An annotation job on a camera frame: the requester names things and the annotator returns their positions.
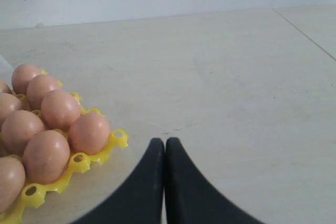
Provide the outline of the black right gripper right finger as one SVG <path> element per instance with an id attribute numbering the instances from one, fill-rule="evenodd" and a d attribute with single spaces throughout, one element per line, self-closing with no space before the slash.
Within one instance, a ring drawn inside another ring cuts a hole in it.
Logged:
<path id="1" fill-rule="evenodd" d="M 203 176 L 177 137 L 166 141 L 164 170 L 167 223 L 261 223 Z"/>

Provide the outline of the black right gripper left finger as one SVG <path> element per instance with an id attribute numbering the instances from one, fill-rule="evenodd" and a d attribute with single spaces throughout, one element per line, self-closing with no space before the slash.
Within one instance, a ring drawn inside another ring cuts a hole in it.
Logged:
<path id="1" fill-rule="evenodd" d="M 161 223 L 163 205 L 164 143 L 153 138 L 126 180 L 100 205 L 74 223 Z"/>

